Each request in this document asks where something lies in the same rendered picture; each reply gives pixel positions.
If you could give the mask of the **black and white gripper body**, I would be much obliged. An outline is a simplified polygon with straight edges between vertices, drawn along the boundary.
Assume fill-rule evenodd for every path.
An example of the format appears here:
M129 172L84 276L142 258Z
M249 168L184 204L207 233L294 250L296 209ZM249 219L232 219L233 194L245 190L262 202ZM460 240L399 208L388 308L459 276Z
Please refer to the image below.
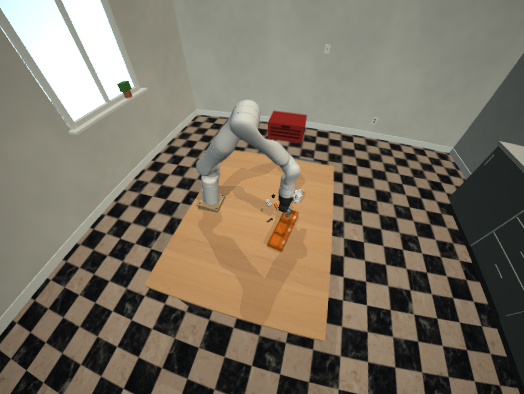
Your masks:
M278 210L281 212L286 213L291 202L293 201L295 204L298 204L302 195L303 195L303 189L298 190L291 190L291 191L285 191L281 187L279 188L279 197L278 200L280 202Z

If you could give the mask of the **orange rack of three bins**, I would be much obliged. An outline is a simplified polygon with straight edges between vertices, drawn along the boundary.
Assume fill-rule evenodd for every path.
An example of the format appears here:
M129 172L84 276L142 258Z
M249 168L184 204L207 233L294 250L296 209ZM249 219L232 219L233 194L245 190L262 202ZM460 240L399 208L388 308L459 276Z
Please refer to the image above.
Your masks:
M292 227L294 225L294 222L298 216L299 212L296 212L294 210L291 210L290 216L285 217L285 213L283 212L269 241L267 242L267 246L271 247L275 250L278 250L280 252L283 251L283 248L285 246L285 243L287 241L287 238L292 230ZM277 246L277 247L276 247ZM280 248L278 248L280 247Z

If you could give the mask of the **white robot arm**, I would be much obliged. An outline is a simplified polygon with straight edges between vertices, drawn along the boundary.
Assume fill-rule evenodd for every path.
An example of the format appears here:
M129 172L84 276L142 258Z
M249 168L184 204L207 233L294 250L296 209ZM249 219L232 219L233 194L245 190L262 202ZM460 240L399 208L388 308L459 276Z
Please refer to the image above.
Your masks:
M234 151L240 139L281 167L285 173L280 182L283 190L294 189L300 175L300 166L279 142L265 139L261 135L258 130L259 120L260 108L257 103L252 100L240 101L204 155L197 161L196 169L202 175L202 199L207 205L219 202L220 163Z

